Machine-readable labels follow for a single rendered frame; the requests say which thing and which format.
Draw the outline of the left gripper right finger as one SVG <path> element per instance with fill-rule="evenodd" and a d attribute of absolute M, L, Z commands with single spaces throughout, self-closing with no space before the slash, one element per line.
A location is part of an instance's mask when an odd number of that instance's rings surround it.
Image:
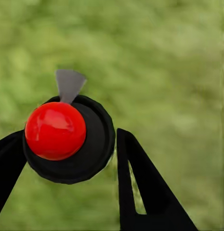
<path fill-rule="evenodd" d="M 198 231 L 135 136 L 117 129 L 120 231 Z M 147 214 L 138 214 L 130 161 Z"/>

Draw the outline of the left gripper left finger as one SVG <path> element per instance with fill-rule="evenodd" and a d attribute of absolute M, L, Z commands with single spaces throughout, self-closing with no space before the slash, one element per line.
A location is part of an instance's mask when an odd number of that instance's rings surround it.
<path fill-rule="evenodd" d="M 0 212 L 27 162 L 23 133 L 17 131 L 0 140 Z"/>

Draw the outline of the pesticide atomizer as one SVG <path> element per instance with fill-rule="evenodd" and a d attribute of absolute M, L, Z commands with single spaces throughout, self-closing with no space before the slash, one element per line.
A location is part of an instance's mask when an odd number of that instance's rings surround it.
<path fill-rule="evenodd" d="M 97 101 L 78 95 L 86 77 L 70 69 L 55 71 L 59 96 L 29 116 L 23 152 L 42 178 L 74 184 L 90 180 L 109 163 L 116 133 L 113 121 Z"/>

